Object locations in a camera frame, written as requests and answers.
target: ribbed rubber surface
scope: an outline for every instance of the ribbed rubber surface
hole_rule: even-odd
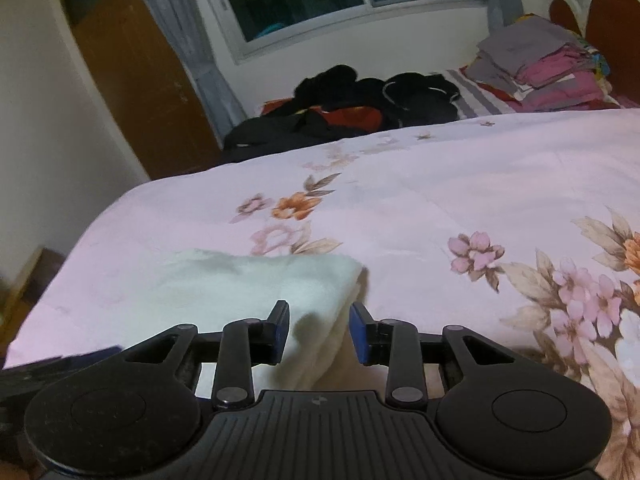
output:
[[[580,475],[597,478],[596,475]],[[62,479],[49,474],[47,480]],[[453,455],[419,413],[373,392],[265,392],[222,413],[185,455],[140,480],[489,480]]]

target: wooden headboard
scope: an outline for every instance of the wooden headboard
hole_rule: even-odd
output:
[[[553,0],[551,21],[582,33],[578,19],[565,0]],[[640,104],[640,2],[592,0],[584,37],[607,59],[614,90]]]

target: window frame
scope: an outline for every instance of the window frame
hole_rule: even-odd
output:
[[[412,12],[481,7],[486,0],[386,0],[363,4],[317,16],[304,22],[289,25],[251,41],[247,41],[229,0],[207,0],[220,24],[226,44],[236,63],[272,52],[283,46],[308,40],[345,26],[383,20]]]

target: gray folded clothes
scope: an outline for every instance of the gray folded clothes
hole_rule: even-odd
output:
[[[494,32],[478,43],[478,48],[484,53],[483,57],[487,56],[515,77],[566,44],[583,48],[572,32],[539,16],[531,16]]]
[[[518,91],[518,86],[513,78],[504,70],[495,66],[484,53],[480,53],[478,58],[466,68],[465,75],[477,83],[484,83],[509,95],[514,95]]]

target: folded clothes stack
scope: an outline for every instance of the folded clothes stack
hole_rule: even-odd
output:
[[[465,75],[518,112],[618,106],[609,98],[609,66],[583,38],[526,16],[478,44]]]

